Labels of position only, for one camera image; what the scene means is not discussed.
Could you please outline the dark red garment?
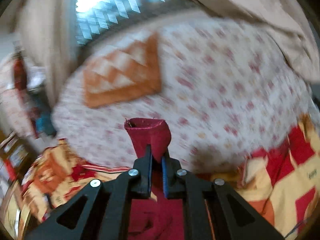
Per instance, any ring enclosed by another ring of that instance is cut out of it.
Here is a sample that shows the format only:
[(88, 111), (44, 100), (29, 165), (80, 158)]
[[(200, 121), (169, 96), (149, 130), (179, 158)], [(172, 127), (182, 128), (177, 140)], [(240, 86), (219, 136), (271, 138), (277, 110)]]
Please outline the dark red garment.
[(138, 158), (151, 146), (151, 193), (156, 199), (134, 199), (131, 204), (128, 239), (184, 239), (183, 203), (169, 200), (163, 193), (161, 158), (171, 142), (169, 126), (162, 119), (132, 118), (125, 121)]

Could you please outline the red cream orange love blanket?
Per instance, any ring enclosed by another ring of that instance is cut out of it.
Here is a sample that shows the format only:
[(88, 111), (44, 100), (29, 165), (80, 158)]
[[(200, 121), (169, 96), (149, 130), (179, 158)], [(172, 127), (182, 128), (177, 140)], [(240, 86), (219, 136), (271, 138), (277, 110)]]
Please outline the red cream orange love blanket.
[[(108, 168), (77, 156), (66, 139), (46, 148), (22, 181), (22, 198), (38, 221), (69, 201), (93, 179), (111, 181), (126, 167)], [(202, 174), (222, 178), (286, 239), (295, 239), (319, 210), (319, 134), (309, 115), (300, 117), (284, 142), (275, 149), (255, 151), (234, 172)], [(181, 202), (170, 202), (160, 191), (132, 204), (129, 239), (180, 239)]]

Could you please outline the blue bag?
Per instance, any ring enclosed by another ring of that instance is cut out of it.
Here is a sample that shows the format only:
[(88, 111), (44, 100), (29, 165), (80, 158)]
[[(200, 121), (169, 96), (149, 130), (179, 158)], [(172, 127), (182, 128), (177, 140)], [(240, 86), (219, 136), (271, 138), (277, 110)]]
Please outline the blue bag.
[(38, 133), (45, 133), (48, 136), (55, 137), (57, 131), (52, 124), (51, 115), (49, 113), (43, 112), (36, 119), (36, 131)]

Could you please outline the white floral bedsheet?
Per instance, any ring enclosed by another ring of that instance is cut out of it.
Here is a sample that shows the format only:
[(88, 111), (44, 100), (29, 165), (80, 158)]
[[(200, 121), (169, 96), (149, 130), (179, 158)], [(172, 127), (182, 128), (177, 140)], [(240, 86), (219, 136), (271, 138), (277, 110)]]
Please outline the white floral bedsheet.
[(169, 153), (192, 172), (225, 171), (251, 152), (278, 146), (309, 111), (311, 90), (263, 29), (207, 19), (159, 29), (162, 90), (89, 108), (83, 72), (68, 79), (54, 107), (59, 136), (90, 163), (130, 167), (136, 158), (124, 122), (163, 119)]

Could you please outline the orange checkered pillow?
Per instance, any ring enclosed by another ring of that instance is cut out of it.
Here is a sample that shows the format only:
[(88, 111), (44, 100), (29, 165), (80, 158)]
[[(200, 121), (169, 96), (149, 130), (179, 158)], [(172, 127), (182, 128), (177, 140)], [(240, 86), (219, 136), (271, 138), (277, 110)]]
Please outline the orange checkered pillow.
[(157, 32), (125, 48), (93, 56), (84, 64), (84, 104), (97, 108), (162, 90)]

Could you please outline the beige curtain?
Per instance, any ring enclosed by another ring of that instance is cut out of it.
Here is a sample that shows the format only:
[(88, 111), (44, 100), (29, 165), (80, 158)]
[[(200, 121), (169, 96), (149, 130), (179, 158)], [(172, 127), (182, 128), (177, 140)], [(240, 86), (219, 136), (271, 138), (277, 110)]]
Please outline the beige curtain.
[(299, 76), (310, 83), (319, 82), (318, 47), (297, 0), (198, 1), (217, 15), (259, 24)]

